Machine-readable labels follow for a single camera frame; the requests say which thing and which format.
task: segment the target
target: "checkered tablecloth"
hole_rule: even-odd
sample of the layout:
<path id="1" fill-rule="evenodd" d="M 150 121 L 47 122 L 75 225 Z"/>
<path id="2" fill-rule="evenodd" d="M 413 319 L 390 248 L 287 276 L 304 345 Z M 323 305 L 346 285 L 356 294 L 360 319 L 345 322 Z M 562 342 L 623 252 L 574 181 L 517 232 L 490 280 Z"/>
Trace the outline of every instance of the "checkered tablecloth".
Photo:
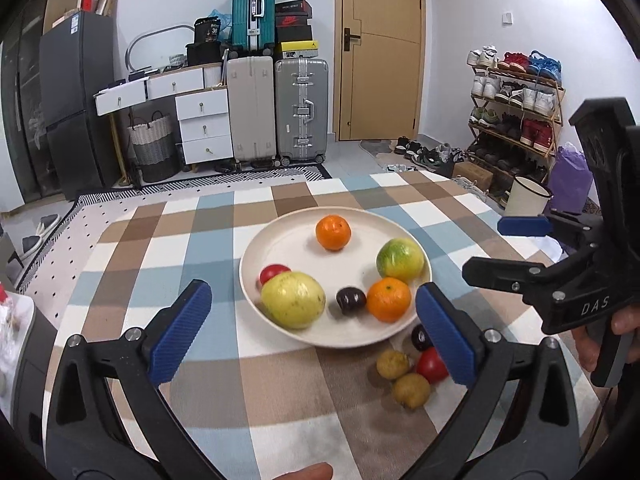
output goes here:
<path id="1" fill-rule="evenodd" d="M 395 221 L 423 245 L 433 281 L 481 329 L 521 342 L 542 339 L 540 318 L 519 296 L 472 288 L 460 269 L 471 256 L 548 259 L 526 238 L 500 236 L 498 213 L 437 175 L 383 173 L 158 203 L 110 224 L 78 276 L 50 362 L 44 420 L 69 336 L 105 340 L 144 327 L 198 278 L 210 284 L 214 303 L 176 377 L 161 391 L 220 471 L 230 480 L 271 479 L 327 461 L 339 479 L 399 478 L 466 389 L 445 380 L 424 410 L 406 412 L 373 365 L 390 346 L 415 358 L 410 331 L 367 348 L 307 347 L 260 319 L 239 286 L 240 257 L 253 236 L 278 216 L 315 206 L 362 208 Z M 559 339 L 585 433 L 598 398 L 572 355 L 570 336 Z M 132 441 L 153 456 L 119 383 L 112 391 Z M 513 392 L 514 385 L 505 390 L 476 453 L 490 448 Z"/>

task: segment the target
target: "purple bag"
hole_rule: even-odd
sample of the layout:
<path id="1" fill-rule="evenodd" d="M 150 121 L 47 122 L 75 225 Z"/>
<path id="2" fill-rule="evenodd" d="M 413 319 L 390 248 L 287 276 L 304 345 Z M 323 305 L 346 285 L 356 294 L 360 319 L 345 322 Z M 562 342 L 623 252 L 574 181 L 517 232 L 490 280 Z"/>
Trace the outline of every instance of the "purple bag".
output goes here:
<path id="1" fill-rule="evenodd" d="M 593 175 L 584 154 L 571 143 L 560 146 L 547 183 L 554 194 L 549 207 L 558 211 L 581 213 L 592 183 Z"/>

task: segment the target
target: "gray refrigerator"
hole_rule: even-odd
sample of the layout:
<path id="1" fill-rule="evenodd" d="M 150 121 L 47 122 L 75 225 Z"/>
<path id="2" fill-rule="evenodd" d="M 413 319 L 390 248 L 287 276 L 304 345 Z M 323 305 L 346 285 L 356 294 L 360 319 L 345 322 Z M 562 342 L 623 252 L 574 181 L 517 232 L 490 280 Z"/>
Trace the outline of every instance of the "gray refrigerator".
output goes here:
<path id="1" fill-rule="evenodd" d="M 109 118 L 94 95 L 113 80 L 113 19 L 80 11 L 40 40 L 47 140 L 66 199 L 110 188 L 119 178 Z"/>

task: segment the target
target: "dark purple fruit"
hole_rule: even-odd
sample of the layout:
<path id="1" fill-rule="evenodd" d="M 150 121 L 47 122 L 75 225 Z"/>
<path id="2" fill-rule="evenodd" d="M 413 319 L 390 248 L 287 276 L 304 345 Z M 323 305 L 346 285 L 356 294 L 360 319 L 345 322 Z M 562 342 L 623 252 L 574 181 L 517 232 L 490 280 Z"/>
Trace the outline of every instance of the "dark purple fruit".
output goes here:
<path id="1" fill-rule="evenodd" d="M 427 331 L 422 325 L 418 325 L 411 332 L 411 343 L 418 352 L 424 352 L 433 346 Z"/>
<path id="2" fill-rule="evenodd" d="M 335 295 L 335 301 L 337 301 L 342 313 L 348 316 L 367 304 L 367 296 L 355 286 L 346 286 Z"/>

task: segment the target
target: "human hand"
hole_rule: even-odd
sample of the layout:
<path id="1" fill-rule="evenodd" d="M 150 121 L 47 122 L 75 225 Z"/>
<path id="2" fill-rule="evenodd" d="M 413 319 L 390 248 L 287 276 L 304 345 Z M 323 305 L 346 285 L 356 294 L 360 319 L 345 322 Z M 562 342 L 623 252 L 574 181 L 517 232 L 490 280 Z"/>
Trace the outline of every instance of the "human hand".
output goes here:
<path id="1" fill-rule="evenodd" d="M 300 471 L 278 476 L 275 480 L 331 480 L 334 477 L 334 468 L 326 462 L 305 467 Z"/>
<path id="2" fill-rule="evenodd" d="M 611 330 L 616 335 L 626 334 L 638 328 L 640 328 L 640 304 L 621 308 L 611 319 Z M 585 326 L 574 328 L 571 330 L 571 334 L 574 336 L 575 349 L 578 351 L 580 365 L 588 372 L 593 372 L 598 363 L 600 345 L 589 337 Z M 640 342 L 636 338 L 629 349 L 626 362 L 633 363 L 638 360 L 640 360 Z"/>

